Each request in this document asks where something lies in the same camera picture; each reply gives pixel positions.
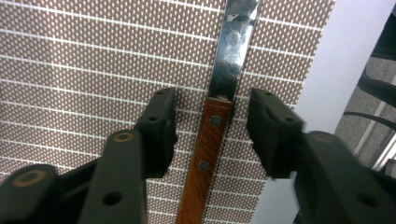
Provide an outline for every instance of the dotted fabric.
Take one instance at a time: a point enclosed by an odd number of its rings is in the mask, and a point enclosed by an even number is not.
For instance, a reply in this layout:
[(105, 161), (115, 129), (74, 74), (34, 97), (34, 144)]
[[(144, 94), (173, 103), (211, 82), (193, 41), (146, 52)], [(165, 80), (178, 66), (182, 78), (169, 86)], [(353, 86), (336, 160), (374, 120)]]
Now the dotted fabric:
[[(266, 0), (249, 46), (204, 223), (249, 223), (265, 172), (246, 131), (249, 91), (294, 107), (332, 0)], [(149, 223), (174, 223), (225, 1), (0, 1), (0, 179), (34, 163), (59, 173), (98, 158), (157, 90), (177, 88), (175, 156), (149, 179)]]

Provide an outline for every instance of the brown handle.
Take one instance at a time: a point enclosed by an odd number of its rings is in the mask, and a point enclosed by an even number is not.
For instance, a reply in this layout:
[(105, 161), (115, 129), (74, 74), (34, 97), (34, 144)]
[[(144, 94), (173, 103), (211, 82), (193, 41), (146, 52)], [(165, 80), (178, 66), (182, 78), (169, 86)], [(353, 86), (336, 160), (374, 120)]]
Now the brown handle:
[(187, 173), (176, 224), (201, 223), (233, 103), (207, 98)]

